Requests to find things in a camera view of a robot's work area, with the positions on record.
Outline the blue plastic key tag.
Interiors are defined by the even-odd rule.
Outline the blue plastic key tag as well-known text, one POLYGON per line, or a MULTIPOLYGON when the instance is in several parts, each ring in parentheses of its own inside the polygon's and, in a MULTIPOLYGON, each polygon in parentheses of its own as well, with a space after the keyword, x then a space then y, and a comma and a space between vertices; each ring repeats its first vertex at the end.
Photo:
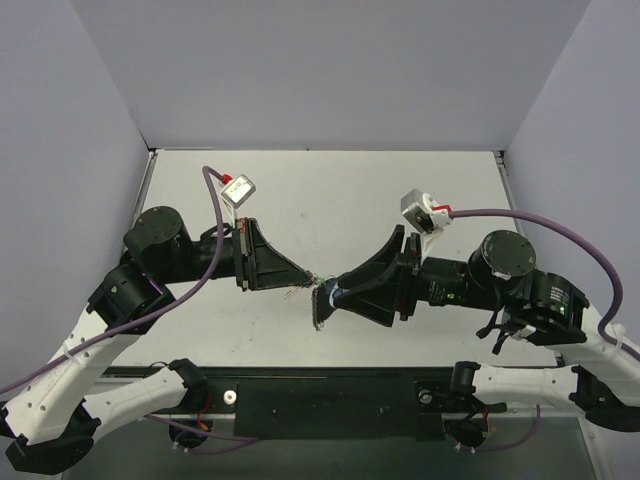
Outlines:
POLYGON ((343 294, 343 289, 337 283, 326 287, 327 301, 331 308, 335 307, 335 300, 343 294))

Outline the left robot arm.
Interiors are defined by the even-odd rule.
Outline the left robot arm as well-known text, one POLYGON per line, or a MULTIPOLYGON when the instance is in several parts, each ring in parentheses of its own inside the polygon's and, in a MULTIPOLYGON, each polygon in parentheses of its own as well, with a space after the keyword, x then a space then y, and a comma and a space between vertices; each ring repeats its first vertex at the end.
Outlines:
POLYGON ((90 390, 112 362, 152 327, 175 298, 169 285, 233 278, 244 291, 307 287, 309 271, 273 249, 253 218, 191 239, 179 212, 151 208, 124 236, 126 251, 90 296, 58 351, 63 363, 26 383, 1 405, 6 456, 18 472, 57 475, 94 444, 147 414, 179 408, 203 412, 213 395, 188 359, 169 362, 145 378, 103 394, 90 390))

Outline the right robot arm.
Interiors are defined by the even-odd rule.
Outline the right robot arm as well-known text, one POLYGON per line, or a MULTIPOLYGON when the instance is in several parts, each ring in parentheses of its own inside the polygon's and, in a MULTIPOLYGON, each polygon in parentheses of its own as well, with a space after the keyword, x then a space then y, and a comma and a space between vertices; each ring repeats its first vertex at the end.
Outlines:
POLYGON ((457 261, 424 256, 417 237, 397 228, 368 261, 319 287, 314 315, 322 323, 343 310, 390 327, 396 318, 411 317, 420 302, 490 312, 476 335, 497 335, 493 354, 514 340, 564 360, 551 368, 458 361, 444 393, 453 406, 548 405, 608 430, 638 432, 639 361, 625 350, 623 332, 603 326, 569 280, 537 269, 525 237, 494 231, 468 260, 457 261))

